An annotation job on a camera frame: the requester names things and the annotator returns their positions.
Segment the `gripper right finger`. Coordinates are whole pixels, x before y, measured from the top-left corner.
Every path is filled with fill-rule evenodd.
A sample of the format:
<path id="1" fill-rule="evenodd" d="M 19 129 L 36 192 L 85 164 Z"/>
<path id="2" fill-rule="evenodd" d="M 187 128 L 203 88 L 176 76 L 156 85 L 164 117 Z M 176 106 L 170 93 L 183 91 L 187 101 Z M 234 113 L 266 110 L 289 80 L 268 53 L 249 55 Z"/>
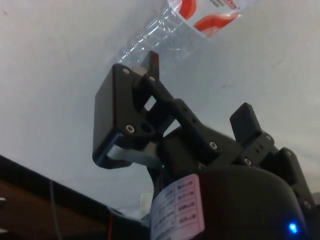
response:
<path id="1" fill-rule="evenodd" d="M 286 147 L 275 146 L 271 135 L 262 130 L 253 107 L 243 103 L 229 120 L 235 140 L 243 147 L 238 163 L 280 177 L 293 190 L 304 211 L 314 210 L 316 204 L 296 154 Z"/>

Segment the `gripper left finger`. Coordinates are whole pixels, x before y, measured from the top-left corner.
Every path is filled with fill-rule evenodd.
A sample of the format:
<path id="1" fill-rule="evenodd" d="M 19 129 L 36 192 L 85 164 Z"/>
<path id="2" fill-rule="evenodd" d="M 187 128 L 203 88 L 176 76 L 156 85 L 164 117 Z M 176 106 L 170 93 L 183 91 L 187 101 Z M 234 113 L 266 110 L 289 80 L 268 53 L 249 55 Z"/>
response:
<path id="1" fill-rule="evenodd" d="M 209 164 L 220 152 L 187 105 L 174 98 L 160 81 L 159 55 L 150 51 L 143 73 L 114 64 L 95 95 L 92 158 L 105 169 L 133 163 L 162 167 L 158 148 L 165 131 L 177 121 L 188 148 Z"/>

